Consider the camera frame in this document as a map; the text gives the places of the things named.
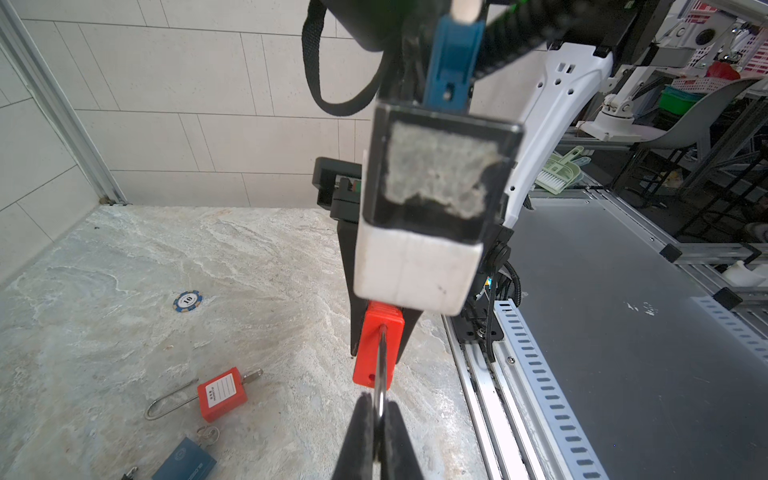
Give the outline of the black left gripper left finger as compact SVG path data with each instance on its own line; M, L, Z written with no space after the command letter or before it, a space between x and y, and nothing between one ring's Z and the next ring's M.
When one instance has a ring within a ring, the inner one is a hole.
M332 480L373 478L376 421L373 398L363 393L355 404Z

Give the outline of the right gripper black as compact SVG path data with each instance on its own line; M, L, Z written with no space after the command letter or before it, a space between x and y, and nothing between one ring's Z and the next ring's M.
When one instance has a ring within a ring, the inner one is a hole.
M312 185L317 205L337 221L347 292L350 301L350 354L358 354L364 314L368 302L354 292L355 247L362 188L360 164L319 157L315 160ZM504 338L500 321L491 312L496 301L516 301L516 270L509 263L508 242L513 231L492 225L484 239L484 252L470 292L459 315L450 318L461 344L478 342L489 349Z

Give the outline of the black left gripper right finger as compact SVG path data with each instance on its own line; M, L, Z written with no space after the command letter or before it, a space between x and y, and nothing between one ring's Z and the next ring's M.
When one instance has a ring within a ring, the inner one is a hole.
M410 436L399 406L387 400L379 425L381 480L423 480Z

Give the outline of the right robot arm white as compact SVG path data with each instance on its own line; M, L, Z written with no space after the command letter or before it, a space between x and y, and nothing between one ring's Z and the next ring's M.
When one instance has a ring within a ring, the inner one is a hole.
M667 1L313 1L301 33L314 102L374 109L362 166L320 157L318 204L337 223L350 352L372 303L399 309L403 353L427 311L462 313L509 257L548 156L616 68L654 57ZM352 99L322 96L320 41L334 15L380 63Z

